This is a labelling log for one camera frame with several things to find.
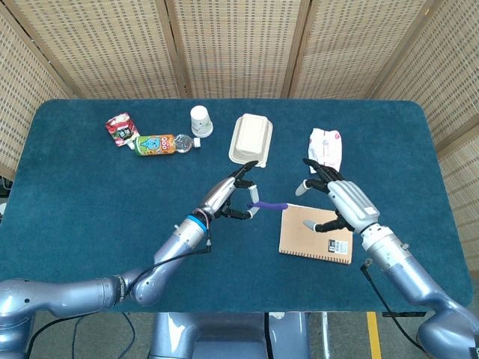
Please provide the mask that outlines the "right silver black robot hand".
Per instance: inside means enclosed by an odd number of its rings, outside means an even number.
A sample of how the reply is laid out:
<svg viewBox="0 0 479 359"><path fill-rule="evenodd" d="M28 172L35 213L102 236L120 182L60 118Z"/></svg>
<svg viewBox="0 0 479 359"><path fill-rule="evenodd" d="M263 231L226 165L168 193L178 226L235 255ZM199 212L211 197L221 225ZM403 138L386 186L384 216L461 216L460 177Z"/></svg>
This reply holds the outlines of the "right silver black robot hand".
<svg viewBox="0 0 479 359"><path fill-rule="evenodd" d="M337 216L323 224L304 220L303 224L308 229L316 233L327 233L347 228L352 233L363 233L369 228L380 228L379 210L354 182L345 180L336 169L320 165L313 159L303 159L303 162L316 171L319 179L305 179L296 189L295 195L301 196L311 188L321 191L335 205Z"/></svg>

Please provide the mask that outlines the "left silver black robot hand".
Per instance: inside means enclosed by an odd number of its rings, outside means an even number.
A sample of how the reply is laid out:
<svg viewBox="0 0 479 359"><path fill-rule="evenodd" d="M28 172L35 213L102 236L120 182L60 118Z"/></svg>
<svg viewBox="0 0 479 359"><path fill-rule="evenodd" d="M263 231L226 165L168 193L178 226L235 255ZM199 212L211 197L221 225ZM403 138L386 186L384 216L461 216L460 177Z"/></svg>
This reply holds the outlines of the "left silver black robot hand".
<svg viewBox="0 0 479 359"><path fill-rule="evenodd" d="M252 207L245 212L232 209L231 195L238 188L246 188L249 190L252 203L255 204L259 201L257 186L252 181L243 179L243 176L257 163L258 161L247 162L241 168L234 171L229 177L216 184L202 200L199 209L205 212L211 221L221 216L239 220L253 218L259 211L259 208Z"/></svg>

